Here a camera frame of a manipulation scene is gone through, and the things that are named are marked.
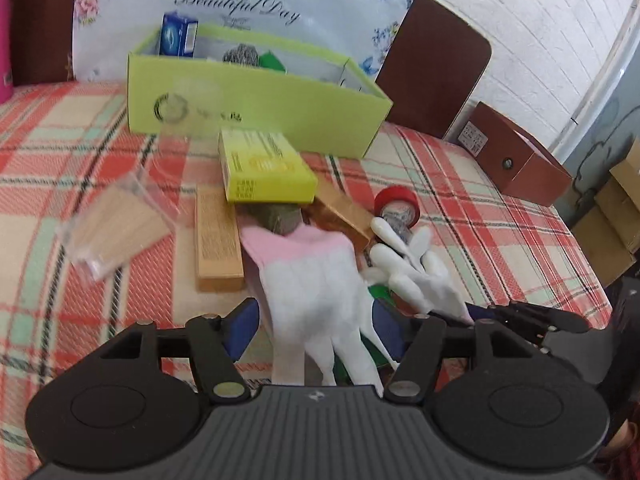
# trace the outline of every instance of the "pink bottle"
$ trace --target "pink bottle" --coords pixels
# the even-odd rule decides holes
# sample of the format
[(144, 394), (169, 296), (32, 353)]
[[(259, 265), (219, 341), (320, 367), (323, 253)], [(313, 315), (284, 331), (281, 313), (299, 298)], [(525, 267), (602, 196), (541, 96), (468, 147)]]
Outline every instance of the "pink bottle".
[(11, 1), (0, 0), (0, 104), (14, 95), (14, 78), (11, 74), (9, 54), (9, 20)]

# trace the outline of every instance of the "dark brown panel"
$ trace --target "dark brown panel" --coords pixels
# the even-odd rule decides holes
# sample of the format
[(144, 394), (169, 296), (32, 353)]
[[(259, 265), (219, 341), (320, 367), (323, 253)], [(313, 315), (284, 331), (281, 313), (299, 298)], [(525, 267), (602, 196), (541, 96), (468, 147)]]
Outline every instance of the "dark brown panel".
[(491, 45), (435, 0), (414, 0), (376, 82), (388, 120), (442, 138), (491, 57)]
[(12, 0), (14, 84), (67, 80), (74, 0)]

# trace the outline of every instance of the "pink flower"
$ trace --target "pink flower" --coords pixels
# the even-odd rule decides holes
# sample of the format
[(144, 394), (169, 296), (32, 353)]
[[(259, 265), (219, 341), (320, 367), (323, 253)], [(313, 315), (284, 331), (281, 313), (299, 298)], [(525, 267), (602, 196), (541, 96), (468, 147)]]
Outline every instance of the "pink flower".
[(74, 14), (78, 20), (92, 20), (98, 16), (98, 0), (76, 0)]

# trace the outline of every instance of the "white brick wall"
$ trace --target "white brick wall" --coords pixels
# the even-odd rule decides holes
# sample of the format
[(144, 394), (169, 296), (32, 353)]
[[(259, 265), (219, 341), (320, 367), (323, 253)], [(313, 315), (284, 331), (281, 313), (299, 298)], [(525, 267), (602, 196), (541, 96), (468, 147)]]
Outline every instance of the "white brick wall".
[(550, 145), (601, 69), (632, 0), (438, 0), (492, 45), (492, 59), (452, 131), (476, 102)]

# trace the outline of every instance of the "table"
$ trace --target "table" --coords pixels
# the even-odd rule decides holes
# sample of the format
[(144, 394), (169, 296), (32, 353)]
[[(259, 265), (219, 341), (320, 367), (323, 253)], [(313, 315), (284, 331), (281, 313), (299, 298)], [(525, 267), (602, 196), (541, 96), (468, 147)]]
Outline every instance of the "table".
[[(0, 107), (0, 132), (0, 478), (21, 480), (38, 465), (24, 411), (47, 381), (136, 320), (166, 328), (205, 312), (224, 315), (246, 292), (194, 288), (196, 185), (222, 180), (213, 143), (173, 142), (159, 156), (156, 136), (129, 132), (121, 84), (18, 88)], [(305, 159), (370, 209), (384, 187), (413, 187), (420, 224), (433, 228), (435, 250), (465, 301), (529, 301), (606, 324), (607, 298), (556, 211), (500, 195), (463, 148), (384, 124), (364, 160)], [(175, 233), (105, 281), (83, 284), (56, 229), (141, 168), (158, 179), (162, 168), (180, 175), (162, 184), (180, 210)], [(260, 331), (238, 363), (253, 385), (268, 377), (270, 352)], [(163, 367), (190, 378), (185, 362)]]

